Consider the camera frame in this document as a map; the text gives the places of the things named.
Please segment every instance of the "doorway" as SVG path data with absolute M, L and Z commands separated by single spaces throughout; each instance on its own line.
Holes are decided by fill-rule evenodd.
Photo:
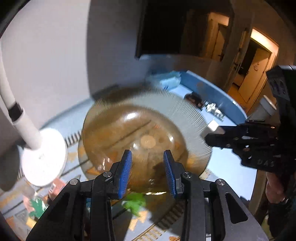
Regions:
M 252 30 L 245 57 L 228 91 L 247 114 L 265 86 L 266 71 L 274 65 L 278 51 L 276 43 Z

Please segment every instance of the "wooden floor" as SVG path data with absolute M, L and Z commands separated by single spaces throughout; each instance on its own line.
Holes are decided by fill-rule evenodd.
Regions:
M 232 84 L 228 94 L 243 108 L 243 110 L 246 110 L 247 103 L 244 101 L 242 96 L 239 93 L 239 86 L 236 84 Z

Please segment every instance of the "metal screw head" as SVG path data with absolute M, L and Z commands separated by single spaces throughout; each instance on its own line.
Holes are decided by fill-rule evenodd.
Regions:
M 192 173 L 191 172 L 184 172 L 182 175 L 185 178 L 191 178 L 192 177 Z
M 111 177 L 112 176 L 112 172 L 104 172 L 103 173 L 104 177 Z
M 225 181 L 223 179 L 217 179 L 216 183 L 220 186 L 224 186 L 225 185 Z
M 70 181 L 71 185 L 76 185 L 77 183 L 78 183 L 78 180 L 76 178 L 74 178 Z

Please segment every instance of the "finger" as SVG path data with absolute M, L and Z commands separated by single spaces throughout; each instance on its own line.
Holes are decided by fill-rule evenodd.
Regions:
M 281 184 L 279 178 L 274 173 L 267 172 L 266 177 L 271 189 L 274 192 L 276 192 L 277 194 L 282 194 L 284 192 L 283 185 Z
M 279 203 L 285 200 L 284 194 L 277 194 L 275 191 L 273 191 L 268 182 L 266 185 L 265 193 L 270 203 Z

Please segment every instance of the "round white base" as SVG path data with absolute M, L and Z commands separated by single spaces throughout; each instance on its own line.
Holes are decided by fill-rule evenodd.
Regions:
M 46 186 L 60 177 L 67 160 L 67 146 L 57 130 L 46 128 L 40 134 L 41 147 L 37 150 L 24 148 L 21 157 L 25 177 L 38 187 Z

